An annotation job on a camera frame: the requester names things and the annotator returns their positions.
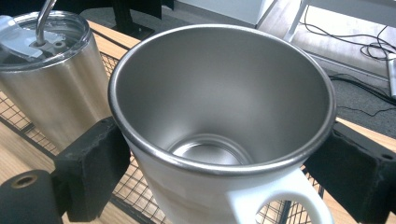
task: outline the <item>stainless steel tumbler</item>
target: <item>stainless steel tumbler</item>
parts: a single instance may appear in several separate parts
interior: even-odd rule
[[[20,33],[35,30],[37,16],[34,12],[14,18],[23,29]],[[44,30],[47,37],[56,36],[61,41],[53,43],[55,50],[42,50],[39,57],[0,45],[0,90],[63,150],[96,121],[110,116],[108,79],[92,31],[83,18],[52,11]],[[16,35],[15,39],[18,37],[23,41],[16,46],[30,50],[23,45],[29,38]]]

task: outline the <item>gray carpet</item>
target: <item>gray carpet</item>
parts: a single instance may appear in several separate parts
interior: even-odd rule
[[[183,10],[180,6],[178,6],[178,10],[175,11],[163,8],[162,20],[133,10],[131,10],[131,14],[134,22],[155,30],[154,34],[194,23],[221,22],[245,25],[240,21],[218,17],[204,10],[191,12],[194,10],[194,8],[186,8]],[[88,20],[95,21],[109,28],[115,26],[112,8],[89,9],[81,13],[81,15]],[[389,93],[388,82],[383,78],[367,75],[363,71],[359,71],[359,69],[350,69],[348,66],[329,63],[326,60],[321,60],[320,57],[316,57],[315,59],[329,75],[347,73],[362,79],[366,83],[380,87],[386,93]],[[336,92],[337,105],[339,106],[337,110],[338,117],[396,138],[396,126],[394,125],[396,123],[396,110],[391,109],[389,111],[379,112],[373,116],[379,110],[393,108],[394,106],[379,100],[367,91],[351,84],[334,81],[333,85]]]

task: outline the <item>white handle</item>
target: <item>white handle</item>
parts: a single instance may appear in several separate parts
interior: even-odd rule
[[[300,169],[253,189],[230,192],[228,196],[237,223],[255,224],[256,214],[273,200],[300,203],[314,224],[333,223],[328,207]]]

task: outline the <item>tumbler lid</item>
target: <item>tumbler lid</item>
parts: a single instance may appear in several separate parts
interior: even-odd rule
[[[15,18],[0,16],[0,71],[48,66],[79,53],[92,33],[77,14],[51,11],[44,27],[45,44],[36,44],[38,12]]]

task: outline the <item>wire basket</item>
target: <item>wire basket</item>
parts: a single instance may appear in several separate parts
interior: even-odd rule
[[[107,75],[110,77],[118,60],[102,54]],[[0,121],[48,157],[54,159],[56,147],[35,125],[0,91]],[[304,169],[306,177],[323,197],[324,189]],[[130,166],[115,187],[110,200],[122,211],[140,223],[171,223],[155,202],[149,186],[132,155]],[[276,201],[265,205],[256,216],[258,223],[311,223],[305,209],[296,202]]]

